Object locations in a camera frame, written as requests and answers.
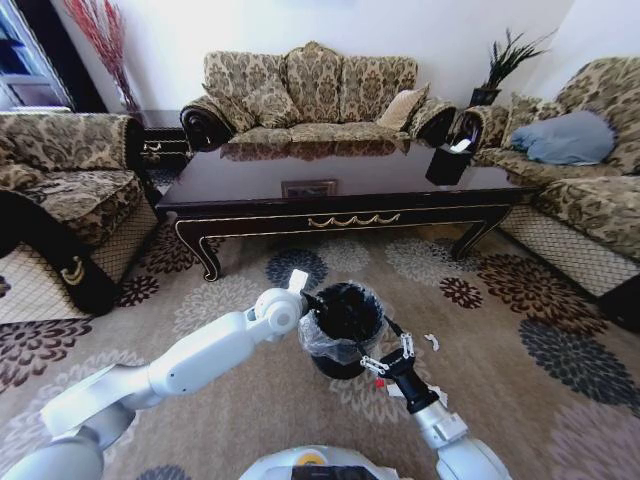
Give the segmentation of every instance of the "coffee table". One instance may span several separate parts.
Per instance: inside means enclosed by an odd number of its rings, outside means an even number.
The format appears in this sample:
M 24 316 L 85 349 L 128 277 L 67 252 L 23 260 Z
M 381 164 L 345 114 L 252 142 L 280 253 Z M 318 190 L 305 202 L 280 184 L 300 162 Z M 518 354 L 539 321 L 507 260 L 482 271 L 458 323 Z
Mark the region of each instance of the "coffee table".
M 156 208 L 215 281 L 206 239 L 471 223 L 462 258 L 537 188 L 497 167 L 413 142 L 228 143 L 198 152 Z

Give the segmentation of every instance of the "picture frame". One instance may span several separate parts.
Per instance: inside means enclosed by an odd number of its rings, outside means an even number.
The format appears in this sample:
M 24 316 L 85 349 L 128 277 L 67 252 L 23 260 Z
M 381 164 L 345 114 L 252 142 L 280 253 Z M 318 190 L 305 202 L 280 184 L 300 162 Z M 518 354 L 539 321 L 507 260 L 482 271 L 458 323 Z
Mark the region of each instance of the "picture frame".
M 281 187 L 282 198 L 331 197 L 336 194 L 338 181 L 335 179 L 283 181 Z

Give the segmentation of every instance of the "blue pillow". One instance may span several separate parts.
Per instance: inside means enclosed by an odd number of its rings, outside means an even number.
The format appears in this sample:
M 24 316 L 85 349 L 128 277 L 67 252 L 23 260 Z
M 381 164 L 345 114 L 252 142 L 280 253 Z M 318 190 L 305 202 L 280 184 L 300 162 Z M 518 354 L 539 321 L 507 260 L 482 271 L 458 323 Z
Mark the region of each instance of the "blue pillow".
M 552 165 L 595 165 L 615 146 L 606 121 L 586 110 L 542 120 L 515 130 L 511 144 L 530 160 Z

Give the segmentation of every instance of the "black tissue box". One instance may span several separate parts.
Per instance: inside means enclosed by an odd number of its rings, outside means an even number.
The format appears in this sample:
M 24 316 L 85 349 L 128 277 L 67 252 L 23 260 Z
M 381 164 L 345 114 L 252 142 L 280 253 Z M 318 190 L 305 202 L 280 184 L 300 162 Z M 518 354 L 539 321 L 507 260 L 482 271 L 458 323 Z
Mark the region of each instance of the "black tissue box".
M 471 163 L 472 156 L 467 150 L 456 153 L 449 145 L 442 145 L 433 154 L 425 178 L 434 185 L 456 185 Z

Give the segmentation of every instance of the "red dried branches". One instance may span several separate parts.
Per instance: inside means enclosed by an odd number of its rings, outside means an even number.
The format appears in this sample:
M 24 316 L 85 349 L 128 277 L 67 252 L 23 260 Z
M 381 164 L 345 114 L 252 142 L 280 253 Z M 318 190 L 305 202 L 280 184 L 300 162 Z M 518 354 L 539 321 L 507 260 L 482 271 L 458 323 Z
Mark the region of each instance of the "red dried branches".
M 124 73 L 124 20 L 118 6 L 110 0 L 64 0 L 64 5 L 113 76 L 127 110 L 137 110 Z

